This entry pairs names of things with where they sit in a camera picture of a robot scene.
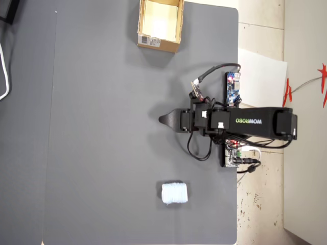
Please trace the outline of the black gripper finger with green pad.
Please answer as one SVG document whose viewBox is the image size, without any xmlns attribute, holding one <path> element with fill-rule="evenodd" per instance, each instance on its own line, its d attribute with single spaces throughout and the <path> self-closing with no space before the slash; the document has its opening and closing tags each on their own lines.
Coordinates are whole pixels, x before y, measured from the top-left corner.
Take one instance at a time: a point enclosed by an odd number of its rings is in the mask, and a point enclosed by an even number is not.
<svg viewBox="0 0 327 245">
<path fill-rule="evenodd" d="M 167 127 L 169 127 L 171 130 L 173 131 L 180 131 L 181 130 L 181 127 L 180 125 L 178 124 L 178 121 L 176 120 L 163 120 L 163 119 L 160 119 L 159 122 Z"/>
</svg>

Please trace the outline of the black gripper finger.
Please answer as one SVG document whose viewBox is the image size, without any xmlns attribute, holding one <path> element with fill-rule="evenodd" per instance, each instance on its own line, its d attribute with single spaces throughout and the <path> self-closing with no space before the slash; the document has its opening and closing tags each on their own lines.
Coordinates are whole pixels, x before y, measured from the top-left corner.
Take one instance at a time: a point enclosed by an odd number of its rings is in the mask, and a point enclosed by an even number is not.
<svg viewBox="0 0 327 245">
<path fill-rule="evenodd" d="M 171 112 L 162 115 L 159 119 L 179 119 L 181 114 L 181 109 L 174 109 Z"/>
</svg>

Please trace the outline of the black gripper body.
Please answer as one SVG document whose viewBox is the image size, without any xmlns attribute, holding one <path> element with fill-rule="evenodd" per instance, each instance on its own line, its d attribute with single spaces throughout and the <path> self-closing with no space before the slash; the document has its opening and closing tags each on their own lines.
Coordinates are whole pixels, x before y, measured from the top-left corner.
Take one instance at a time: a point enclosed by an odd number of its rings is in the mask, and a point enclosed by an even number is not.
<svg viewBox="0 0 327 245">
<path fill-rule="evenodd" d="M 207 124 L 207 103 L 199 99 L 191 99 L 190 107 L 180 113 L 180 129 L 182 133 L 200 131 Z"/>
</svg>

